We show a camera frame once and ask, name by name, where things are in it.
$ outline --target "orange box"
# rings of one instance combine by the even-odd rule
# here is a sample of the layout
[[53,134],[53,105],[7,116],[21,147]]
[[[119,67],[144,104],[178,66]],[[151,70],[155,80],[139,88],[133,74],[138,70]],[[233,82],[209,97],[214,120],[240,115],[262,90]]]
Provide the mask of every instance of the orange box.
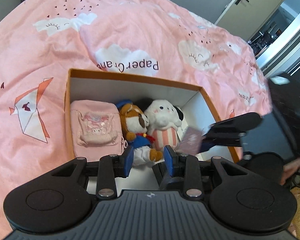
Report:
[[[215,106],[200,86],[141,75],[70,69],[65,94],[65,127],[71,157],[75,157],[70,122],[73,101],[87,99],[115,104],[123,99],[135,101],[144,97],[166,99],[180,107],[188,125],[198,130],[207,131],[210,124],[220,121]],[[215,146],[198,158],[208,160],[216,155],[239,161],[234,147],[223,146]]]

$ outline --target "bed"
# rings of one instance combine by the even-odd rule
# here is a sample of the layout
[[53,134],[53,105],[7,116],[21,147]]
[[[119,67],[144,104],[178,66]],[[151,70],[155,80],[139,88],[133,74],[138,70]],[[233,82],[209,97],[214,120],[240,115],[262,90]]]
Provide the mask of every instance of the bed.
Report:
[[7,193],[71,159],[70,68],[200,85],[221,120],[271,111],[246,42],[169,0],[26,0],[0,23],[0,239]]

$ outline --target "smiling cloud pattern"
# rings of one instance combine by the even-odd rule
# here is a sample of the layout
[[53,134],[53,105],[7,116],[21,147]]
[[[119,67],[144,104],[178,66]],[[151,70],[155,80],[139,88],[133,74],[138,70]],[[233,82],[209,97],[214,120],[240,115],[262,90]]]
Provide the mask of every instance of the smiling cloud pattern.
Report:
[[193,12],[189,11],[189,14],[195,19],[196,22],[202,24],[204,27],[209,27],[209,28],[214,28],[214,29],[217,28],[216,25],[214,25],[213,23],[207,21],[206,19],[203,19],[202,17],[196,15]]
[[82,25],[90,25],[97,15],[90,13],[86,15],[85,13],[80,14],[78,17],[68,19],[68,18],[52,18],[49,20],[38,21],[34,24],[38,32],[47,31],[48,36],[52,36],[57,32],[67,30],[69,28],[79,31]]
[[266,84],[264,81],[262,81],[263,74],[260,69],[257,69],[254,74],[252,75],[251,81],[255,84],[257,84],[260,89],[266,90]]
[[155,76],[159,70],[156,59],[141,49],[131,51],[117,44],[101,48],[95,53],[97,67],[111,72]]
[[195,41],[180,41],[178,47],[184,63],[201,71],[210,70],[215,72],[218,70],[219,65],[210,62],[210,51],[198,45]]

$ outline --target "pink bag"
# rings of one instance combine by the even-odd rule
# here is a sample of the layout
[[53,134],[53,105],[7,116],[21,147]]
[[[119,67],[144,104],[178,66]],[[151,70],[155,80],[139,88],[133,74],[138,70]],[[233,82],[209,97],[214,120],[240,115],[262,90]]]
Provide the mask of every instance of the pink bag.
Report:
[[80,100],[71,103],[71,130],[76,157],[88,162],[109,154],[121,155],[126,147],[120,117],[114,104]]

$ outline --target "paper crane print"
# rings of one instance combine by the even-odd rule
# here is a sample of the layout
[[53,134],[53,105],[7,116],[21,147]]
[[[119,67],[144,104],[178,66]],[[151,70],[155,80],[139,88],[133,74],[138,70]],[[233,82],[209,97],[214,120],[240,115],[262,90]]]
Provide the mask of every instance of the paper crane print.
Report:
[[40,118],[37,105],[52,79],[44,79],[38,87],[18,96],[14,108],[10,107],[10,115],[18,114],[22,133],[45,143],[48,143],[47,138],[50,137]]
[[229,118],[235,117],[234,109],[231,111]]

